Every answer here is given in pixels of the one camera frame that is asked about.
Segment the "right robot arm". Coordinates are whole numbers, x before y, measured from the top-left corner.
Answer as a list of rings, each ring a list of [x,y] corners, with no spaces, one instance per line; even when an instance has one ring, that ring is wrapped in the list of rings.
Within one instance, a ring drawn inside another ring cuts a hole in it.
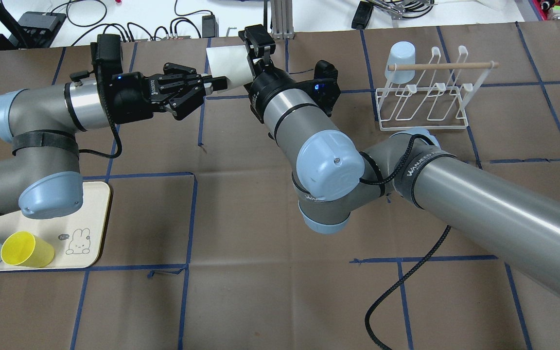
[[[365,151],[331,121],[340,89],[320,61],[296,82],[271,60],[276,45],[246,40],[255,116],[292,168],[298,208],[319,233],[391,192],[426,210],[560,297],[560,202],[458,160],[426,129],[393,134]]]

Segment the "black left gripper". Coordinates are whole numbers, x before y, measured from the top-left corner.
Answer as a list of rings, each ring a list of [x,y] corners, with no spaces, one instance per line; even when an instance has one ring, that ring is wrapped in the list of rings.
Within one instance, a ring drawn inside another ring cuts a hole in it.
[[[147,120],[167,111],[182,121],[204,104],[205,90],[193,88],[223,91],[228,79],[200,75],[193,67],[169,62],[164,64],[163,74],[150,77],[140,72],[113,74],[107,83],[107,107],[115,124]],[[189,92],[170,98],[171,93],[183,91]]]

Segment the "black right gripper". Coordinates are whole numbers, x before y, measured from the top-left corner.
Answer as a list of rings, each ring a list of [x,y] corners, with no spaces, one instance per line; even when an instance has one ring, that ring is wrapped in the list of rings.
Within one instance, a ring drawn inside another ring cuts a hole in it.
[[[318,61],[314,67],[314,78],[296,82],[284,70],[275,67],[271,60],[273,44],[257,46],[245,42],[247,64],[254,74],[253,82],[248,85],[248,97],[251,111],[259,122],[264,122],[264,109],[272,98],[287,89],[300,89],[322,109],[328,117],[333,113],[333,107],[340,97],[338,86],[338,69],[327,61]]]

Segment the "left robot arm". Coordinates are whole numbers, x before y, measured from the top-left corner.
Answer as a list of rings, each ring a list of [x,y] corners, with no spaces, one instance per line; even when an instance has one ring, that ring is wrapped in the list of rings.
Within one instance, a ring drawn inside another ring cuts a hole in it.
[[[13,157],[0,161],[0,216],[21,211],[31,219],[63,217],[84,203],[83,178],[75,135],[110,128],[116,158],[122,142],[118,124],[169,112],[182,120],[206,95],[227,89],[226,77],[200,75],[192,67],[167,63],[162,74],[124,73],[116,58],[93,60],[92,73],[71,74],[60,86],[21,89],[0,96],[0,138]]]

